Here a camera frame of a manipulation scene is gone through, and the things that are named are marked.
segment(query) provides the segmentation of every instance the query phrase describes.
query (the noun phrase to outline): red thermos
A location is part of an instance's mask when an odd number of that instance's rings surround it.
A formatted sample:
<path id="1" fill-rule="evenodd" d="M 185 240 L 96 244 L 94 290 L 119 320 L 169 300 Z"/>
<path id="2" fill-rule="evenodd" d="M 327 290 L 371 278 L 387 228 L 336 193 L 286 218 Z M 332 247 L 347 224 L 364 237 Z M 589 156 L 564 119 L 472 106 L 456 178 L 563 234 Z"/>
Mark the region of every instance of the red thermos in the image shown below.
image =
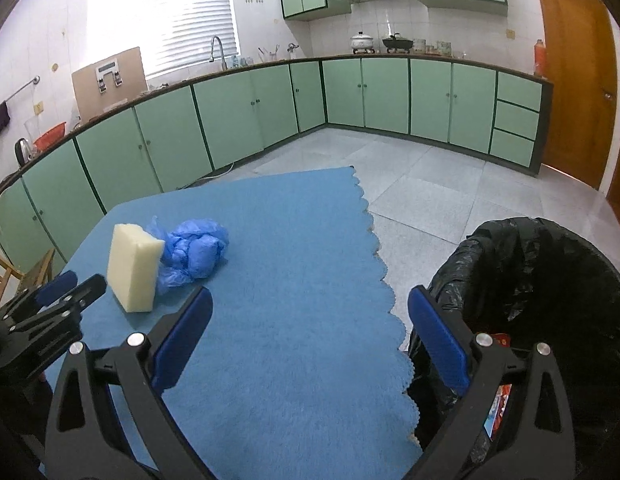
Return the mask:
<path id="1" fill-rule="evenodd" d="M 546 77 L 546 46 L 543 40 L 536 40 L 535 44 L 535 75 Z"/>

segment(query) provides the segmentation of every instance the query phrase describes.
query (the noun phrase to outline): black garbage bag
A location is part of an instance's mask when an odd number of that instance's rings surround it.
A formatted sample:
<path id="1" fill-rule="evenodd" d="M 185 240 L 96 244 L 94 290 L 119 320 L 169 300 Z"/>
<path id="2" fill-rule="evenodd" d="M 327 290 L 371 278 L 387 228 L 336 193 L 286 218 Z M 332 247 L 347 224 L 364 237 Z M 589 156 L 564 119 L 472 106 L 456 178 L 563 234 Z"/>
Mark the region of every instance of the black garbage bag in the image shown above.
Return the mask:
<path id="1" fill-rule="evenodd" d="M 551 347 L 565 383 L 578 472 L 620 420 L 620 275 L 591 243 L 544 219 L 485 222 L 464 240 L 428 288 L 460 310 L 473 332 L 507 333 L 513 348 Z M 458 396 L 439 379 L 418 334 L 408 347 L 427 446 Z"/>

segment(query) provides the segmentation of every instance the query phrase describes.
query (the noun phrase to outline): window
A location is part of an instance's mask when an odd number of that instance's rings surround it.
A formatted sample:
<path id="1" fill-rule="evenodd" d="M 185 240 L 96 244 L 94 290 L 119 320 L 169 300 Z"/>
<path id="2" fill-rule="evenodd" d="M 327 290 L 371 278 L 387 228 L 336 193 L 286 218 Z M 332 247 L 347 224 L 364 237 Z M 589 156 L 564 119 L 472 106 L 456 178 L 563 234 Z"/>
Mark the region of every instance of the window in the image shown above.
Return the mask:
<path id="1" fill-rule="evenodd" d="M 139 46 L 146 76 L 207 61 L 215 35 L 238 54 L 231 0 L 88 0 L 87 29 L 88 63 Z"/>

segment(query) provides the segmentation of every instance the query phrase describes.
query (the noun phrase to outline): tile floor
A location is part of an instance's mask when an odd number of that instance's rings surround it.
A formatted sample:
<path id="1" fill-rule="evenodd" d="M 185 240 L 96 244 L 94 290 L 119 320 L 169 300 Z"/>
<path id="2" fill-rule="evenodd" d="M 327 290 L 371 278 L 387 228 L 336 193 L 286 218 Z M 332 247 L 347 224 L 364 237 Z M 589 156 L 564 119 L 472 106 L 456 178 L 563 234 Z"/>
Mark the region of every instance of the tile floor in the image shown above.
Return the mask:
<path id="1" fill-rule="evenodd" d="M 324 128 L 235 168 L 222 180 L 354 166 L 369 202 L 393 313 L 406 325 L 410 289 L 428 285 L 486 220 L 551 219 L 597 246 L 620 271 L 620 227 L 604 196 L 542 166 L 538 178 L 409 140 Z"/>

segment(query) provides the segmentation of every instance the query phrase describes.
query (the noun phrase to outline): metal screw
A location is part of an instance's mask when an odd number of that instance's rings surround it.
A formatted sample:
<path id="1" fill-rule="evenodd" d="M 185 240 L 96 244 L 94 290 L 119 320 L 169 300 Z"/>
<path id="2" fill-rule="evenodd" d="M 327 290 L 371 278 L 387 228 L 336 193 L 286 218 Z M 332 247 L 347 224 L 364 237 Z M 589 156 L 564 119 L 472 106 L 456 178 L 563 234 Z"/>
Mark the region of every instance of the metal screw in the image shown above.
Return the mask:
<path id="1" fill-rule="evenodd" d="M 541 355 L 550 355 L 550 345 L 547 343 L 537 343 L 536 351 L 539 352 Z"/>
<path id="2" fill-rule="evenodd" d="M 484 332 L 477 334 L 474 340 L 479 346 L 487 347 L 492 345 L 492 337 L 490 336 L 490 334 L 486 334 Z"/>
<path id="3" fill-rule="evenodd" d="M 81 350 L 84 349 L 84 344 L 81 341 L 76 341 L 70 345 L 70 353 L 72 355 L 77 355 L 81 353 Z"/>
<path id="4" fill-rule="evenodd" d="M 128 336 L 127 342 L 130 346 L 139 346 L 145 340 L 146 336 L 144 336 L 141 332 L 135 332 Z"/>

